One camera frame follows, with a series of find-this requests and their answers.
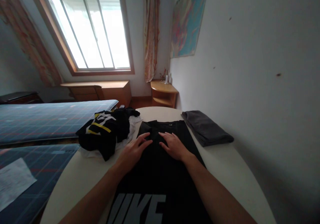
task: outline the window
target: window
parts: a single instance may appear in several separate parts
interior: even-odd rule
[[[134,74],[125,0],[37,0],[73,76]]]

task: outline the black clothing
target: black clothing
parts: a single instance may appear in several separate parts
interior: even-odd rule
[[[132,108],[95,113],[95,118],[76,132],[80,146],[88,151],[99,150],[107,161],[114,154],[116,143],[128,138],[129,117],[139,115],[140,112]]]
[[[234,138],[201,111],[186,111],[181,114],[202,146],[231,143]]]
[[[146,132],[153,143],[119,183],[107,223],[211,223],[186,167],[159,145],[158,132],[173,132],[205,166],[184,121],[142,122]]]

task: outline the window frame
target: window frame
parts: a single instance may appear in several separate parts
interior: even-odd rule
[[[56,17],[52,12],[52,8],[48,7],[49,5],[48,1],[34,0],[34,2],[72,76],[102,76],[102,75],[133,75],[135,74],[125,0],[120,0],[120,7],[121,7],[121,13],[122,13],[125,38],[127,43],[130,69],[78,68],[73,58],[72,52],[70,51],[69,46],[67,45],[63,32],[60,28],[60,25],[58,24]]]

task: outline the gray folded cloth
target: gray folded cloth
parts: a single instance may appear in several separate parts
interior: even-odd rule
[[[181,114],[186,124],[202,146],[231,143],[234,138],[201,111],[186,111]]]

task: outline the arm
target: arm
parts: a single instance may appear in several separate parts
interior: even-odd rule
[[[160,145],[174,159],[186,166],[200,198],[214,223],[252,223],[250,214],[231,193],[189,152],[175,134],[159,133],[167,142]]]
[[[97,223],[123,176],[134,167],[144,149],[152,143],[152,140],[145,140],[149,135],[144,133],[126,145],[117,162],[59,223]]]

